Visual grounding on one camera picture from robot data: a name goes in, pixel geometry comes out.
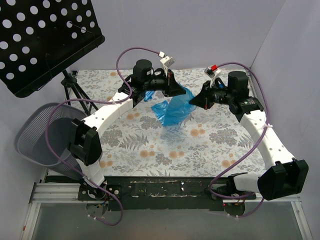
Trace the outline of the blue plastic trash bag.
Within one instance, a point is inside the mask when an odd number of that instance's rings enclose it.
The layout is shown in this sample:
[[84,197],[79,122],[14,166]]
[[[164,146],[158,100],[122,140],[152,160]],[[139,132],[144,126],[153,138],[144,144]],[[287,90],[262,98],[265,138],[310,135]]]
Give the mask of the blue plastic trash bag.
[[163,127],[183,122],[197,108],[189,103],[194,98],[194,94],[186,87],[183,89],[186,91],[185,94],[174,96],[169,102],[165,100],[151,107]]

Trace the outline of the small blue bag piece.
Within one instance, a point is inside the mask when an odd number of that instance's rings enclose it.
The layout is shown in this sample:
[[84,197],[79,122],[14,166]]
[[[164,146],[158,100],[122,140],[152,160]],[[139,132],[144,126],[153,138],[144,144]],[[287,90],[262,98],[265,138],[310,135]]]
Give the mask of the small blue bag piece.
[[154,95],[155,91],[146,91],[145,92],[145,96],[144,96],[144,101],[147,102],[148,100],[151,100],[153,95]]

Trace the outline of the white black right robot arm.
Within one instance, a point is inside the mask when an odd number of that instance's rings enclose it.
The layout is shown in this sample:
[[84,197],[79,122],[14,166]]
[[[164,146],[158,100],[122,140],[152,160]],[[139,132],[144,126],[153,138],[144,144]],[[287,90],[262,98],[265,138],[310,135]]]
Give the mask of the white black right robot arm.
[[257,144],[266,171],[262,175],[236,173],[228,177],[225,190],[217,196],[227,195],[237,199],[244,192],[259,193],[267,200],[274,200],[301,193],[309,166],[298,160],[280,141],[260,101],[250,96],[249,78],[243,71],[228,73],[228,82],[219,78],[220,70],[215,66],[204,71],[211,79],[190,104],[208,110],[214,104],[227,105],[238,122],[247,130]]

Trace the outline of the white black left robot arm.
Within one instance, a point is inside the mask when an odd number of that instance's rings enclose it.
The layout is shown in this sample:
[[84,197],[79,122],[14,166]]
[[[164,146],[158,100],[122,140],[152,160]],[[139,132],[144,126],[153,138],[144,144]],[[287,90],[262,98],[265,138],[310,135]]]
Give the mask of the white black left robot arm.
[[165,56],[160,60],[162,67],[153,69],[149,60],[138,60],[132,74],[125,78],[112,97],[111,104],[102,106],[82,120],[72,121],[68,150],[76,158],[84,181],[90,186],[89,194],[95,200],[103,199],[107,193],[102,184],[105,177],[99,164],[102,156],[100,137],[112,123],[141,102],[147,91],[161,91],[165,97],[186,93],[169,69],[174,62],[172,56]]

